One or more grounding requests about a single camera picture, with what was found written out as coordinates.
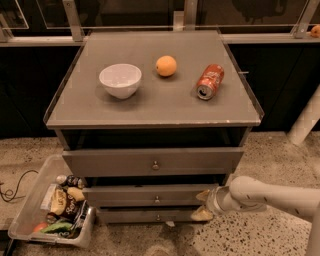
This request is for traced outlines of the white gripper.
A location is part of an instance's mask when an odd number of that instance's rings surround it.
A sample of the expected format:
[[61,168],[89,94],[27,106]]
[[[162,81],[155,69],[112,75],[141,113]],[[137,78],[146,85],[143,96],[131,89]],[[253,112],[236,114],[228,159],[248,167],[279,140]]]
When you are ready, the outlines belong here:
[[213,190],[204,190],[196,195],[196,199],[202,202],[206,200],[206,207],[200,206],[191,214],[193,221],[211,221],[214,215],[223,215],[230,210],[231,199],[229,187],[218,186]]

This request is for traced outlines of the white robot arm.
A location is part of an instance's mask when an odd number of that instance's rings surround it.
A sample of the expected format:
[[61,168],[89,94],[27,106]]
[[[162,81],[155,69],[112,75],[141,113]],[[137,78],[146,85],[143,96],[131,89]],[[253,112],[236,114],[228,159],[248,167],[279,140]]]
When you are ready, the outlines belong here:
[[215,185],[196,198],[202,205],[191,214],[194,221],[211,221],[230,211],[273,208],[312,223],[306,256],[320,256],[320,190],[263,183],[248,176],[234,178],[228,186]]

